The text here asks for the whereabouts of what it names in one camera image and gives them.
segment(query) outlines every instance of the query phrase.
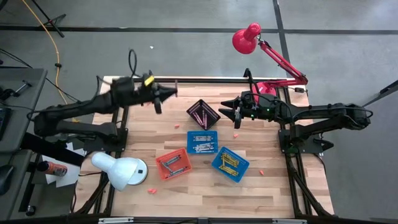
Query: wooden table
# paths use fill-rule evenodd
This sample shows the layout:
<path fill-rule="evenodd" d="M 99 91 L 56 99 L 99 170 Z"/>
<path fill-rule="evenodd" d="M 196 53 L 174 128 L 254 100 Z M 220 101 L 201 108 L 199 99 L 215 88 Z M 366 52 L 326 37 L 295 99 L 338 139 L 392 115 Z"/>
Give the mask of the wooden table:
<path fill-rule="evenodd" d="M 117 77 L 105 77 L 105 80 L 110 82 L 112 78 Z M 144 160 L 149 167 L 149 173 L 142 184 L 127 186 L 123 192 L 116 191 L 112 215 L 293 217 L 285 157 L 280 152 L 277 139 L 280 126 L 275 122 L 251 121 L 246 118 L 242 120 L 240 129 L 234 129 L 233 123 L 221 114 L 221 119 L 212 128 L 218 132 L 220 147 L 226 146 L 250 162 L 249 169 L 238 184 L 211 167 L 215 154 L 192 155 L 191 172 L 166 181 L 159 177 L 155 158 L 186 147 L 187 131 L 201 130 L 185 111 L 199 99 L 203 99 L 217 111 L 223 107 L 220 105 L 221 101 L 231 100 L 248 88 L 248 84 L 181 83 L 178 84 L 178 98 L 169 98 L 162 105 L 162 114 L 155 114 L 153 105 L 130 107 L 127 124 L 129 137 L 122 157 Z M 103 85 L 101 91 L 108 89 L 108 85 Z M 291 90 L 290 99 L 294 105 L 308 105 L 308 98 L 304 93 Z M 93 123 L 109 121 L 111 114 L 96 114 Z M 324 208 L 333 213 L 322 164 L 314 155 L 303 154 L 302 157 L 308 188 Z M 260 170 L 264 172 L 264 176 L 259 173 Z M 87 159 L 81 167 L 81 173 L 91 172 L 98 172 L 98 169 Z M 99 175 L 79 178 L 76 210 L 88 200 L 98 185 L 99 178 Z M 149 188 L 157 189 L 157 193 L 148 194 Z M 304 211 L 301 190 L 297 192 L 300 208 Z"/>

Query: orange plastic basket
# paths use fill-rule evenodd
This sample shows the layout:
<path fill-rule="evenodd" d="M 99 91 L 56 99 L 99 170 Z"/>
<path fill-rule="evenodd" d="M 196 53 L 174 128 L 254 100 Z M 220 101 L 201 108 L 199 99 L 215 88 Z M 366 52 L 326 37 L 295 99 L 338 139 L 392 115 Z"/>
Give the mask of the orange plastic basket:
<path fill-rule="evenodd" d="M 167 161 L 173 159 L 176 156 L 180 156 L 180 159 L 177 160 L 176 162 L 171 163 L 169 165 L 169 168 L 174 171 L 179 170 L 184 167 L 186 167 L 186 168 L 183 172 L 169 177 L 170 171 L 162 165 L 162 162 L 166 163 Z M 156 166 L 157 166 L 157 169 L 159 170 L 160 178 L 162 180 L 169 180 L 178 175 L 184 174 L 184 173 L 192 170 L 191 162 L 189 161 L 187 151 L 184 148 L 178 149 L 176 151 L 167 153 L 166 155 L 156 158 Z"/>

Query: paper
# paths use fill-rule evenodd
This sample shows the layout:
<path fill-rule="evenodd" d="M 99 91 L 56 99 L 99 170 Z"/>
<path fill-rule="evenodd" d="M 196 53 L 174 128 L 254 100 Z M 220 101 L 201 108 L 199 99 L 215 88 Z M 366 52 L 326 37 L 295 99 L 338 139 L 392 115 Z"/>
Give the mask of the paper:
<path fill-rule="evenodd" d="M 67 149 L 74 153 L 82 155 L 82 156 L 84 156 L 86 154 L 86 152 L 83 149 L 73 150 L 72 142 L 67 143 Z M 42 156 L 42 157 L 43 157 L 43 161 L 50 161 L 50 162 L 53 162 L 56 164 L 61 164 L 61 165 L 68 167 L 68 172 L 63 177 L 57 177 L 54 175 L 46 174 L 45 178 L 47 179 L 48 184 L 51 184 L 52 182 L 56 181 L 55 185 L 57 187 L 63 187 L 66 185 L 74 184 L 78 180 L 79 173 L 80 173 L 80 167 L 72 165 L 72 164 L 68 164 L 66 162 L 58 161 L 58 160 L 53 159 L 48 156 Z"/>

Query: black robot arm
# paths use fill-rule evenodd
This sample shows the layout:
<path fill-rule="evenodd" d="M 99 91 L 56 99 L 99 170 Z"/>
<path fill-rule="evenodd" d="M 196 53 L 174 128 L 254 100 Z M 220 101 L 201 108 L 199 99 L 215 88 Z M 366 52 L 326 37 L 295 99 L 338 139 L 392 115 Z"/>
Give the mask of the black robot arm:
<path fill-rule="evenodd" d="M 50 106 L 39 111 L 34 118 L 34 132 L 38 136 L 53 136 L 58 133 L 74 133 L 98 136 L 102 139 L 116 139 L 118 129 L 114 123 L 101 125 L 73 123 L 64 121 L 67 118 L 101 113 L 110 114 L 119 107 L 143 105 L 151 102 L 155 106 L 156 113 L 162 113 L 161 102 L 176 94 L 176 88 L 162 86 L 154 81 L 151 71 L 143 74 L 141 86 L 135 88 L 134 80 L 130 77 L 122 77 L 113 80 L 110 91 L 100 94 L 91 100 L 73 103 L 69 105 Z"/>
<path fill-rule="evenodd" d="M 336 103 L 321 106 L 294 106 L 277 99 L 274 95 L 263 94 L 256 103 L 250 91 L 242 92 L 234 100 L 223 101 L 222 105 L 231 109 L 219 109 L 240 128 L 243 118 L 263 119 L 280 124 L 290 124 L 290 130 L 284 131 L 286 144 L 302 146 L 310 137 L 335 129 L 361 130 L 370 124 L 368 110 L 354 104 Z M 325 119 L 313 124 L 302 126 L 294 124 L 300 119 Z"/>

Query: red desk lamp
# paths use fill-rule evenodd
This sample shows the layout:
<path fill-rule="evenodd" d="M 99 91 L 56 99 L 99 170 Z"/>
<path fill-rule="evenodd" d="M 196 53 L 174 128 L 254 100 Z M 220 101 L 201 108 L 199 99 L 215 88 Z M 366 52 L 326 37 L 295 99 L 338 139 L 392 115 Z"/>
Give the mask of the red desk lamp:
<path fill-rule="evenodd" d="M 278 52 L 276 52 L 272 47 L 265 41 L 261 40 L 261 26 L 257 22 L 253 22 L 249 25 L 247 29 L 241 29 L 237 31 L 233 38 L 232 44 L 234 48 L 242 53 L 242 54 L 250 54 L 254 51 L 257 45 L 260 45 L 260 48 L 265 51 L 267 55 L 269 55 L 272 59 L 278 63 L 278 65 L 283 68 L 286 72 L 288 72 L 294 80 L 276 80 L 276 81 L 267 81 L 261 83 L 253 83 L 253 93 L 257 94 L 272 94 L 276 95 L 275 87 L 280 86 L 289 86 L 289 85 L 306 85 L 308 83 L 305 75 L 295 69 L 286 59 L 284 59 Z M 250 71 L 246 69 L 245 77 L 249 73 L 249 81 L 252 80 Z"/>

